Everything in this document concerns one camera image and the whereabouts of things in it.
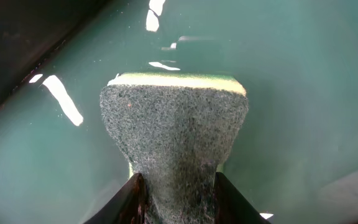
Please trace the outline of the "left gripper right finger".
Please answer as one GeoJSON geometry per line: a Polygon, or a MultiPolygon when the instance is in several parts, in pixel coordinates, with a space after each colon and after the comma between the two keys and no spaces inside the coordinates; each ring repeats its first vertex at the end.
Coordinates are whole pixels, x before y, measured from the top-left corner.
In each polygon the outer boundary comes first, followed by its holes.
{"type": "Polygon", "coordinates": [[[270,224],[222,172],[214,178],[214,212],[215,224],[270,224]]]}

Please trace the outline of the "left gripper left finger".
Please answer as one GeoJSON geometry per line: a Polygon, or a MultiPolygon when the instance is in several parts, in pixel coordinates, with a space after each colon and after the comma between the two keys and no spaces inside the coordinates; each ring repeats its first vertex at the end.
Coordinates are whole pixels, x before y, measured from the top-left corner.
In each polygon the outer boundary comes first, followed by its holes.
{"type": "Polygon", "coordinates": [[[147,187],[142,174],[134,174],[113,198],[85,224],[144,224],[147,187]]]}

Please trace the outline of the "green yellow sponge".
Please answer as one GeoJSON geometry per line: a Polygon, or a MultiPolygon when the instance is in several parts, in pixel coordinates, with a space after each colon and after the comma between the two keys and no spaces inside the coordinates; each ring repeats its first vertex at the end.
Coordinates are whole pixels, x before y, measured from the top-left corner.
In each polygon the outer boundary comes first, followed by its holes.
{"type": "Polygon", "coordinates": [[[101,90],[107,132],[145,179],[149,223],[212,223],[213,184],[248,111],[232,77],[125,73],[101,90]]]}

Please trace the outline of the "black water tray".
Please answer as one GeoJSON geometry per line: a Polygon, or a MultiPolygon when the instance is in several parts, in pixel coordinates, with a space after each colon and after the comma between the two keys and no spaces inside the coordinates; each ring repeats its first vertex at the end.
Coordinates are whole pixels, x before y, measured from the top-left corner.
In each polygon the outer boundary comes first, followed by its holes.
{"type": "Polygon", "coordinates": [[[358,1],[336,0],[0,1],[0,223],[85,223],[136,174],[99,105],[125,73],[236,79],[216,173],[270,223],[358,223],[358,1]]]}

